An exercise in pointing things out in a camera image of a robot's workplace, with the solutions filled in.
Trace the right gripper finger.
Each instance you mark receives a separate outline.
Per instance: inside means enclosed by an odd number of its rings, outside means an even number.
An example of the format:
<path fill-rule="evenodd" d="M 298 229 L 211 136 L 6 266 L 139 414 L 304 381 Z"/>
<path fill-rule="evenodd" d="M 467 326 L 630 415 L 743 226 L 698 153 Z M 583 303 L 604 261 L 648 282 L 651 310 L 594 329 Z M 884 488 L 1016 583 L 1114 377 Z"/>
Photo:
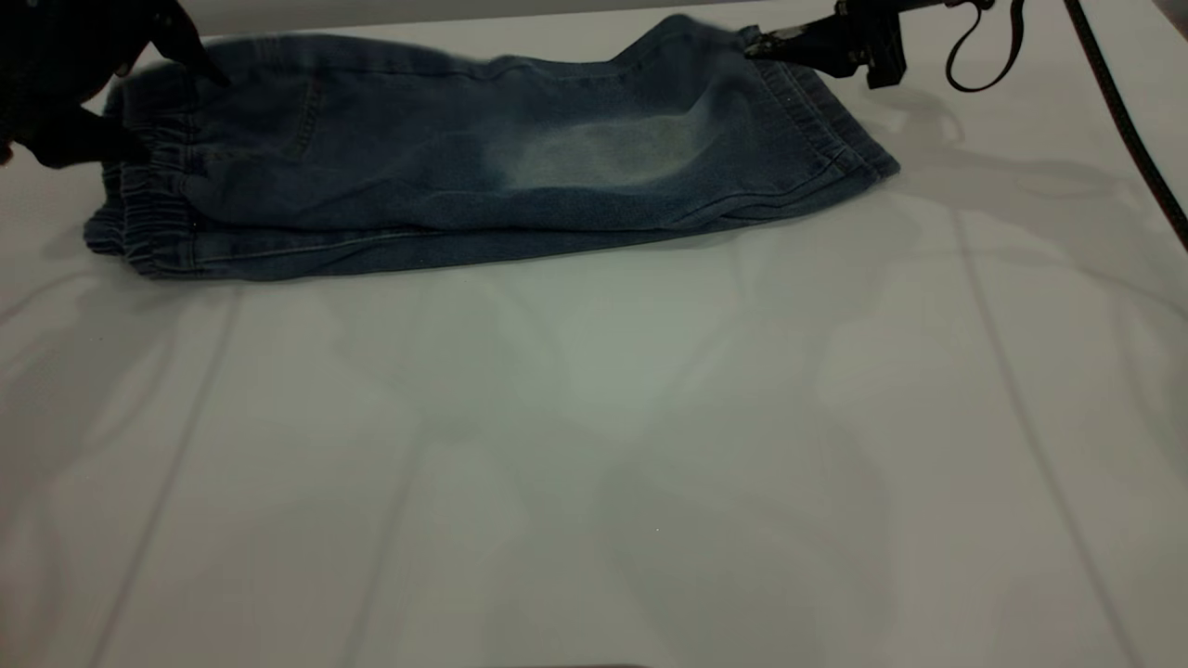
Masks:
<path fill-rule="evenodd" d="M 807 24 L 798 24 L 789 27 L 781 27 L 764 32 L 762 39 L 765 43 L 819 43 L 834 44 L 838 42 L 838 17 L 829 15 L 813 20 Z"/>
<path fill-rule="evenodd" d="M 772 59 L 808 68 L 828 68 L 834 62 L 833 48 L 811 40 L 756 40 L 742 53 L 748 59 Z"/>

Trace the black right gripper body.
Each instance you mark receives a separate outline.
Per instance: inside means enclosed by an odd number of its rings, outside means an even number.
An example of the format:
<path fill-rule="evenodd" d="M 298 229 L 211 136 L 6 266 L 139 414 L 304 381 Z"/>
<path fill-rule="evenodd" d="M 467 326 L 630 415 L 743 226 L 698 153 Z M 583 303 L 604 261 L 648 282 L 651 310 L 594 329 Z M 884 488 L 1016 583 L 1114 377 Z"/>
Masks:
<path fill-rule="evenodd" d="M 838 1 L 827 18 L 833 46 L 824 73 L 846 78 L 865 67 L 872 89 L 901 84 L 908 70 L 901 14 L 908 1 Z"/>

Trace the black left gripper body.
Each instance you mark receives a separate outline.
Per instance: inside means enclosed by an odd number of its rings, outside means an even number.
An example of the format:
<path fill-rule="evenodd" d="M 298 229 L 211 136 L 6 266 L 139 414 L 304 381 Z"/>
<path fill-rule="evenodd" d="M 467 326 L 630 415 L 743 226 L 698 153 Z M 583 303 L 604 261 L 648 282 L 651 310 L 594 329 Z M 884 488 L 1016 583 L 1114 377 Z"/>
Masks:
<path fill-rule="evenodd" d="M 173 1 L 4 1 L 4 156 L 19 130 L 86 109 L 110 78 L 127 75 L 151 43 L 154 4 Z"/>

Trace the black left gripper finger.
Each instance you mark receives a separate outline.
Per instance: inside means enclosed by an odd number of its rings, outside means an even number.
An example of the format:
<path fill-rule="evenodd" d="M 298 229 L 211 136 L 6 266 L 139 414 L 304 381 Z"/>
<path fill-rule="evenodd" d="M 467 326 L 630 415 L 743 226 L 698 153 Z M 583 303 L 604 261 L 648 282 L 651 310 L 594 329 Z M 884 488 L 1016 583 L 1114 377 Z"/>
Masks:
<path fill-rule="evenodd" d="M 65 111 L 19 130 L 19 144 L 50 169 L 87 163 L 145 163 L 148 149 L 121 122 L 93 111 Z"/>
<path fill-rule="evenodd" d="M 220 87 L 230 86 L 230 80 L 213 63 L 211 55 L 200 39 L 200 31 L 181 4 L 154 4 L 151 42 L 163 57 L 183 65 L 187 71 Z"/>

